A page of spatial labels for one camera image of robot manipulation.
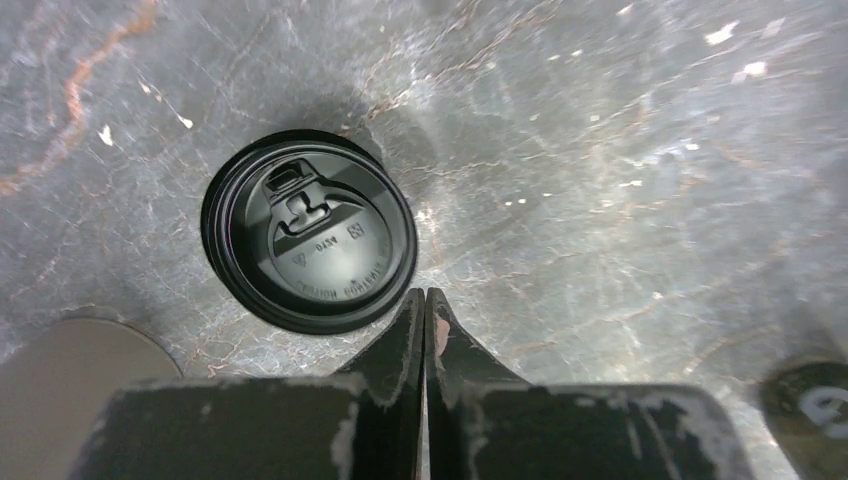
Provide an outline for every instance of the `black plastic lid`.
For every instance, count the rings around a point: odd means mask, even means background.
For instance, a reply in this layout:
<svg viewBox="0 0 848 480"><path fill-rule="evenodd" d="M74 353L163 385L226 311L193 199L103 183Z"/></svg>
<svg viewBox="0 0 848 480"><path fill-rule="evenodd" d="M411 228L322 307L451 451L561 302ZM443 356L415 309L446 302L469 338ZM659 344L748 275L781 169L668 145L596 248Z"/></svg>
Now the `black plastic lid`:
<svg viewBox="0 0 848 480"><path fill-rule="evenodd" d="M418 240L382 166L341 137L296 130L236 154L206 192L209 262L259 318L340 333L386 313L406 291Z"/></svg>

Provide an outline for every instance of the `marble surface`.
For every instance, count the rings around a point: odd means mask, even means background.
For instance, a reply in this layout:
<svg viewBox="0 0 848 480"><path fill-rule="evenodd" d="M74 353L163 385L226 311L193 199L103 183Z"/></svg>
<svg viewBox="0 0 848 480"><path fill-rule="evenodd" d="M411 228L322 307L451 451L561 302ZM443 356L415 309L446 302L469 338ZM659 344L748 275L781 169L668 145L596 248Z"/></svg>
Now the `marble surface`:
<svg viewBox="0 0 848 480"><path fill-rule="evenodd" d="M385 325L273 328L198 236L287 128L380 156L416 286L534 382L701 385L793 478L757 384L848 348L848 7L825 0L43 0L0 6L0 359L128 323L189 376L325 374Z"/></svg>

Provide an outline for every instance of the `gray marble countertop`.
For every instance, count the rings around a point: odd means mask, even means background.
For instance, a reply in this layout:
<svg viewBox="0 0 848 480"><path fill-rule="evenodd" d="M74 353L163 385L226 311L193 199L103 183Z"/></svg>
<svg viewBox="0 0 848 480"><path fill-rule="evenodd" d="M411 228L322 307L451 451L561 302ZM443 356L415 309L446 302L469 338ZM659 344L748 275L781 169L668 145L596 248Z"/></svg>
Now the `gray marble countertop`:
<svg viewBox="0 0 848 480"><path fill-rule="evenodd" d="M848 349L848 7L824 0L42 0L0 6L0 359L128 323L192 376L325 374L385 325L273 328L199 207L288 128L381 157L416 286L534 382L719 399L792 478L757 384Z"/></svg>

